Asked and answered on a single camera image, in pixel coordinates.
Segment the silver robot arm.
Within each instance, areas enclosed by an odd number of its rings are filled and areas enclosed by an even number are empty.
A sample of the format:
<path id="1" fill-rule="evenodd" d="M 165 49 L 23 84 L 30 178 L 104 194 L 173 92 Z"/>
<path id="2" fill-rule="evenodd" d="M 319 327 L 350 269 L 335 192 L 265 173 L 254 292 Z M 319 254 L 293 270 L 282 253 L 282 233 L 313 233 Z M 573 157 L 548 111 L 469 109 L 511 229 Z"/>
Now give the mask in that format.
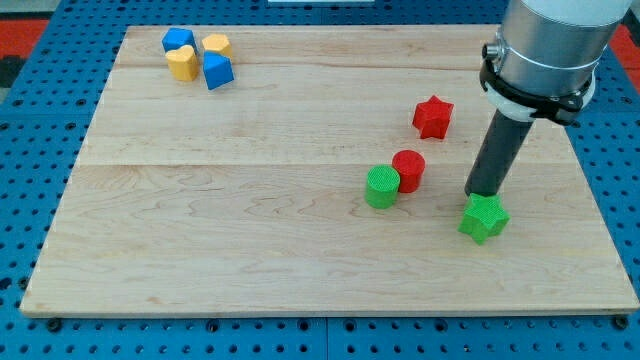
<path id="1" fill-rule="evenodd" d="M 480 84 L 496 113 L 572 124 L 591 101 L 595 70 L 631 0 L 511 0 L 482 49 Z"/>

